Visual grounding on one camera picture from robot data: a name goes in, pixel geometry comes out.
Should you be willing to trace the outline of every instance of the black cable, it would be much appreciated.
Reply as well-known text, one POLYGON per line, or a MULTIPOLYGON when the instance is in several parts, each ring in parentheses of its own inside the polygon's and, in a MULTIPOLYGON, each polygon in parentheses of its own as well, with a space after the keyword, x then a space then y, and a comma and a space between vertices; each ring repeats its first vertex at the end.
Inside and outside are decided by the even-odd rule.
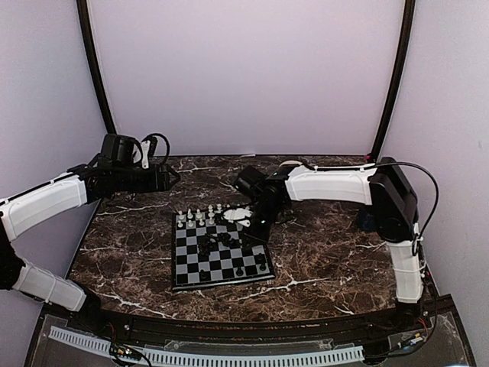
POLYGON ((149 138, 154 137, 154 136, 162 138, 165 142, 165 145, 167 146, 167 152, 165 153, 164 156, 160 156, 160 155, 154 156, 155 158, 163 157, 163 164, 165 164, 168 161, 168 157, 170 156, 170 141, 168 140, 168 138, 165 135, 160 134, 159 132, 154 132, 153 134, 149 134, 146 138, 143 139, 143 141, 148 140, 149 138))

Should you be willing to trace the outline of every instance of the marble table surface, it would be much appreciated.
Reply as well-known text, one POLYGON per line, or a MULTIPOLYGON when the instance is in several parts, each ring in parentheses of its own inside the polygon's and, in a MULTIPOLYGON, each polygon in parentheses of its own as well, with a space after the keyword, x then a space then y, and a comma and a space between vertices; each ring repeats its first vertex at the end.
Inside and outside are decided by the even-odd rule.
POLYGON ((172 213, 209 204, 246 203, 231 186, 252 164, 265 173, 287 160, 361 164, 360 157, 174 157, 182 180, 169 192, 104 200, 87 229, 70 279, 102 298, 103 307, 178 320, 310 320, 394 306, 390 255, 376 233, 355 225, 359 204, 306 200, 275 225, 269 249, 276 279, 201 291, 171 291, 172 213))

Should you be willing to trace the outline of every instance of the black chess piece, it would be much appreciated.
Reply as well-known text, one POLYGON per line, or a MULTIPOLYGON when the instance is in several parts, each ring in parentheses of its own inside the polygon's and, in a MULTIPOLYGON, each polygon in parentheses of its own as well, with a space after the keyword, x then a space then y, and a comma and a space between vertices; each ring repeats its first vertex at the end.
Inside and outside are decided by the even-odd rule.
POLYGON ((260 264, 260 270, 267 270, 267 258, 265 258, 264 254, 257 255, 257 263, 260 264))

